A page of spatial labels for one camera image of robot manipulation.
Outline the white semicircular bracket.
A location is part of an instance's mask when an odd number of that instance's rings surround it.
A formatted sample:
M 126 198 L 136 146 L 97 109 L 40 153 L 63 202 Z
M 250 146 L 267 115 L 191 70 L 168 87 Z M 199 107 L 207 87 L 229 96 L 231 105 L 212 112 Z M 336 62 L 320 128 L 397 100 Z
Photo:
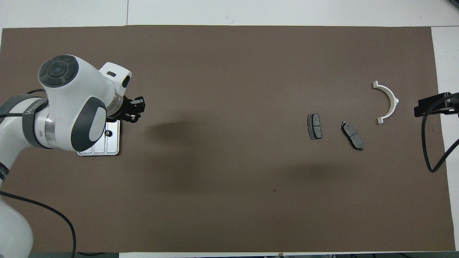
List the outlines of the white semicircular bracket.
M 396 107 L 399 103 L 399 99 L 395 96 L 395 94 L 390 88 L 381 85 L 378 81 L 373 81 L 372 85 L 373 85 L 373 89 L 377 89 L 385 93 L 390 102 L 390 106 L 389 106 L 387 113 L 384 116 L 377 118 L 377 123 L 380 125 L 380 124 L 383 124 L 387 118 L 392 116 L 392 114 L 396 110 Z

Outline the curved grey brake pad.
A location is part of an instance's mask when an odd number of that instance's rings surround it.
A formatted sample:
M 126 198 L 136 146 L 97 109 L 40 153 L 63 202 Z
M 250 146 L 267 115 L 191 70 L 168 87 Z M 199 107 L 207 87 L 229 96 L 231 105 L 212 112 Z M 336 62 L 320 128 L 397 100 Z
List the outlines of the curved grey brake pad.
M 362 137 L 360 136 L 359 132 L 357 131 L 357 129 L 354 128 L 353 125 L 351 125 L 349 122 L 344 120 L 341 123 L 341 130 L 343 131 L 346 138 L 349 140 L 354 150 L 357 150 L 357 151 L 363 150 L 364 146 L 363 146 Z

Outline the brown table mat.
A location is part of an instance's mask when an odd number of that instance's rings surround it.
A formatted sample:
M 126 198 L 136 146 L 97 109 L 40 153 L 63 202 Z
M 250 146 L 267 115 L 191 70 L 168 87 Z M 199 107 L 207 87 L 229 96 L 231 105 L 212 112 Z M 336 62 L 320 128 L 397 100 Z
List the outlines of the brown table mat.
M 39 88 L 59 54 L 125 67 L 126 94 L 146 102 L 118 156 L 31 147 L 5 179 L 66 215 L 78 251 L 455 249 L 446 168 L 426 168 L 413 112 L 438 93 L 428 27 L 7 29 L 0 101 Z M 390 102 L 374 81 L 399 99 L 380 125 Z

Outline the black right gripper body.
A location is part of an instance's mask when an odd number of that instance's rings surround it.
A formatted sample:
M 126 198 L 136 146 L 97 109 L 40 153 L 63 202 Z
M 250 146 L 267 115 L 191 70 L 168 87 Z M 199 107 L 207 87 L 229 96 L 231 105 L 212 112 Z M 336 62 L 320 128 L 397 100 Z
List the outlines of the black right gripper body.
M 443 92 L 437 95 L 433 95 L 433 96 L 418 100 L 418 106 L 414 107 L 415 117 L 424 116 L 432 104 L 446 97 L 448 99 L 438 103 L 438 105 L 436 105 L 431 110 L 430 114 L 444 114 L 444 115 L 457 114 L 459 116 L 459 92 L 454 93 L 454 94 L 450 92 Z

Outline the rectangular grey brake pad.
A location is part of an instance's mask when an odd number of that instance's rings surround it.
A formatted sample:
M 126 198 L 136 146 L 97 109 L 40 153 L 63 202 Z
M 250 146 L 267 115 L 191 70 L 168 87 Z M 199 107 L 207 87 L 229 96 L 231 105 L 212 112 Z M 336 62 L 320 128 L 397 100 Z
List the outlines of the rectangular grey brake pad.
M 308 114 L 308 133 L 311 139 L 322 139 L 320 117 L 318 113 Z

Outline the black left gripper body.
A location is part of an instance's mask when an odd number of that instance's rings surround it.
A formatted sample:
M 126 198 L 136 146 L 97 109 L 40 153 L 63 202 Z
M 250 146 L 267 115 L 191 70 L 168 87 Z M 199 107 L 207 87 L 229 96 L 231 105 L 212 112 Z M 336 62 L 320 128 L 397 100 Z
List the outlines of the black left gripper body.
M 116 120 L 128 121 L 129 115 L 136 114 L 132 101 L 126 96 L 123 97 L 122 104 L 116 112 Z

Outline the silver metal tray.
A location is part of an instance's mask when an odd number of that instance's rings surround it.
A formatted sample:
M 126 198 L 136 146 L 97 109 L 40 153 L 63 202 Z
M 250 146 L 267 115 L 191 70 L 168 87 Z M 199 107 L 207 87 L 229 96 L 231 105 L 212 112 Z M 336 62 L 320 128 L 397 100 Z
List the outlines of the silver metal tray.
M 111 137 L 105 137 L 104 132 L 100 139 L 87 150 L 77 152 L 79 156 L 116 156 L 120 151 L 121 145 L 121 122 L 107 122 L 105 123 L 105 130 L 112 131 Z

